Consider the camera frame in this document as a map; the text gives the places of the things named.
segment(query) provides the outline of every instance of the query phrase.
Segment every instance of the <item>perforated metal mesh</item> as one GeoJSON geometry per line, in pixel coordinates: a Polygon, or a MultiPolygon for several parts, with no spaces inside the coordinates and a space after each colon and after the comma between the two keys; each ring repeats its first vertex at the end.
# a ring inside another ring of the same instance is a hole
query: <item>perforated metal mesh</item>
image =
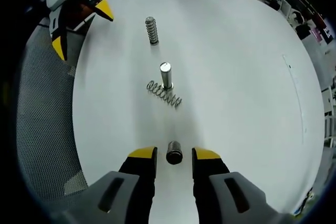
{"type": "Polygon", "coordinates": [[[72,128],[71,67],[52,48],[48,28],[37,29],[22,65],[17,151],[29,187],[51,211],[58,211],[72,206],[88,186],[72,128]]]}

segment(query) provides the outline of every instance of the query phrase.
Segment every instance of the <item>desk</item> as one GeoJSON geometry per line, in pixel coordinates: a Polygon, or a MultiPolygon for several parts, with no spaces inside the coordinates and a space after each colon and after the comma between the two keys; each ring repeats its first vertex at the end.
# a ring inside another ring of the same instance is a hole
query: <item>desk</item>
{"type": "Polygon", "coordinates": [[[79,56],[73,130],[88,185],[136,148],[158,147],[150,223],[197,223],[191,148],[217,152],[282,212],[315,180],[323,148],[322,96],[312,62],[281,14],[257,0],[108,0],[79,56]],[[145,18],[156,19],[151,46],[145,18]],[[146,85],[172,65],[175,110],[146,85]],[[165,160],[170,141],[182,163],[165,160]]]}

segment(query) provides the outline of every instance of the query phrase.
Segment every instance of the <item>black cylinder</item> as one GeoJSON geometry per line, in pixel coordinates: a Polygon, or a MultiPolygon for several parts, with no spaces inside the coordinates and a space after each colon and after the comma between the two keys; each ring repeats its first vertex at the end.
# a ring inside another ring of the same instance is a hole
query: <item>black cylinder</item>
{"type": "Polygon", "coordinates": [[[171,165],[177,165],[182,162],[181,145],[178,141],[171,141],[168,145],[166,159],[171,165]]]}

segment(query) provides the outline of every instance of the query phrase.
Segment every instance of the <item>metal cylinder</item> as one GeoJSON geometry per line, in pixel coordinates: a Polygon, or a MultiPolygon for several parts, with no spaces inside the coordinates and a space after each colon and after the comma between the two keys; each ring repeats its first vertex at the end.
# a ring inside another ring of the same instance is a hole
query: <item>metal cylinder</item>
{"type": "Polygon", "coordinates": [[[172,89],[172,66],[169,62],[164,62],[160,65],[161,77],[162,77],[162,88],[164,90],[172,89]]]}
{"type": "Polygon", "coordinates": [[[149,42],[152,45],[156,45],[159,43],[159,38],[158,38],[158,31],[156,29],[156,22],[153,17],[147,17],[145,20],[146,28],[147,28],[147,33],[149,37],[149,42]]]}
{"type": "Polygon", "coordinates": [[[177,165],[182,162],[183,155],[181,145],[178,141],[171,141],[168,144],[166,159],[171,165],[177,165]]]}

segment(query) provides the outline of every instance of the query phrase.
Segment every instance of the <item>metal spring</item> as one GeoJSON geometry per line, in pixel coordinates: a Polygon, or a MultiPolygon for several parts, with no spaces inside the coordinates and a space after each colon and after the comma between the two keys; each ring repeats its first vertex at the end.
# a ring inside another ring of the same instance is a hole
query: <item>metal spring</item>
{"type": "Polygon", "coordinates": [[[146,24],[146,28],[147,28],[149,42],[152,45],[155,45],[155,44],[159,43],[158,31],[156,29],[155,19],[153,17],[147,17],[146,21],[145,21],[145,24],[146,24]]]}
{"type": "Polygon", "coordinates": [[[176,98],[176,95],[173,95],[172,89],[164,90],[157,82],[150,81],[146,88],[171,106],[175,106],[175,108],[177,108],[182,102],[182,98],[176,98]]]}
{"type": "Polygon", "coordinates": [[[183,154],[181,150],[181,145],[178,141],[171,141],[168,144],[168,150],[166,154],[166,160],[171,165],[177,165],[182,162],[183,154]]]}
{"type": "Polygon", "coordinates": [[[179,153],[182,155],[181,145],[178,141],[171,141],[168,144],[167,153],[179,153]]]}

